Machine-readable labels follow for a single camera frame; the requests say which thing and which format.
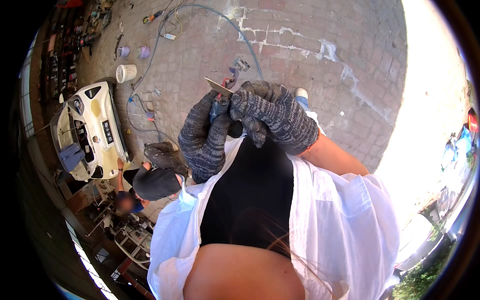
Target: bucket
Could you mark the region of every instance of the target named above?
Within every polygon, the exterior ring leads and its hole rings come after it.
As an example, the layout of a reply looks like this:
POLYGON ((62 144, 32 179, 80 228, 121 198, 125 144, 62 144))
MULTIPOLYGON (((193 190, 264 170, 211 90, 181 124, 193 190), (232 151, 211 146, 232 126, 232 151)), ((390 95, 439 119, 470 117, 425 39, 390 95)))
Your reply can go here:
POLYGON ((117 56, 118 57, 125 57, 130 54, 130 47, 125 46, 125 47, 118 47, 117 48, 117 56))
POLYGON ((136 65, 120 65, 117 67, 117 81, 119 84, 137 77, 136 65))
POLYGON ((150 56, 150 47, 147 46, 141 46, 137 48, 137 51, 135 52, 135 56, 139 59, 144 59, 146 57, 150 56))

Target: white car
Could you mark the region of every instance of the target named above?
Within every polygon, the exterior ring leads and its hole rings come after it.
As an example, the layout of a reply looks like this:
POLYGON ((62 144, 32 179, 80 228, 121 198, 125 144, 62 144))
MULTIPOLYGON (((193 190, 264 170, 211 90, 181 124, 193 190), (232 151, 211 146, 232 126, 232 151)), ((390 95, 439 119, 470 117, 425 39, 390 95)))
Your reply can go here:
POLYGON ((105 78, 80 89, 65 102, 60 96, 63 107, 50 122, 50 129, 63 168, 76 180, 117 176, 118 157, 126 162, 125 169, 130 166, 131 160, 113 101, 114 84, 114 78, 105 78), (77 153, 84 152, 84 155, 79 153, 79 157, 84 157, 78 164, 78 159, 67 163, 62 159, 62 152, 70 145, 78 149, 77 144, 80 146, 77 153))

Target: gray knitted glove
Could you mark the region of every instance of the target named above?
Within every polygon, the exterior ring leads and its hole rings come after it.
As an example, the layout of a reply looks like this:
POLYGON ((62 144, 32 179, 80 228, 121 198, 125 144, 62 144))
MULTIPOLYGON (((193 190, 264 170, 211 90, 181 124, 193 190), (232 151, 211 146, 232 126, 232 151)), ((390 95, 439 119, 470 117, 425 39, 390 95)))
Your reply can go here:
POLYGON ((212 124, 208 120, 210 108, 218 92, 206 94, 190 110, 180 131, 179 145, 196 183, 204 183, 220 172, 225 164, 225 140, 230 116, 225 112, 216 117, 212 124))
POLYGON ((261 147, 265 136, 269 135, 285 152, 298 155, 318 140, 315 121, 279 84, 245 82, 232 96, 230 115, 232 119, 242 121, 257 147, 261 147))

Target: black top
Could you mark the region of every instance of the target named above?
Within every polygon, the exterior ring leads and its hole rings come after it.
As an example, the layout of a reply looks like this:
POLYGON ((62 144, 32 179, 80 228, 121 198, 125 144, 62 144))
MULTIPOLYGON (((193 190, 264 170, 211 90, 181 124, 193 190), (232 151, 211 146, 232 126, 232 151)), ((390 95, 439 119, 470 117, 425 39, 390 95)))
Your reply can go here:
POLYGON ((133 178, 133 188, 143 199, 156 201, 178 192, 181 186, 173 169, 147 171, 141 167, 133 178))
MULTIPOLYGON (((292 196, 293 166, 285 152, 270 139, 258 149, 245 137, 210 194, 200 225, 200 246, 221 243, 267 249, 280 237, 288 245, 292 196)), ((276 245, 271 250, 289 257, 276 245)))

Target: worker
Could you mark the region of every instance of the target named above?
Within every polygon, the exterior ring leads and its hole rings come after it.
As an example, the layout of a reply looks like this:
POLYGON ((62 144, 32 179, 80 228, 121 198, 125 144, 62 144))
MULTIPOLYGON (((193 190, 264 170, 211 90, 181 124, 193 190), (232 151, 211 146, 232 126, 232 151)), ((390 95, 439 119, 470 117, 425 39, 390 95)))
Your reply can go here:
POLYGON ((169 142, 145 145, 144 154, 158 168, 152 169, 150 162, 144 162, 138 169, 123 172, 124 163, 117 159, 119 192, 115 207, 125 214, 138 213, 151 201, 173 196, 188 175, 187 168, 169 142), (132 186, 128 192, 124 190, 123 178, 132 186))
POLYGON ((377 299, 399 228, 378 176, 326 137, 308 94, 245 82, 209 123, 191 109, 179 143, 196 185, 159 214, 148 283, 157 299, 377 299), (242 137, 226 142, 232 120, 242 137))

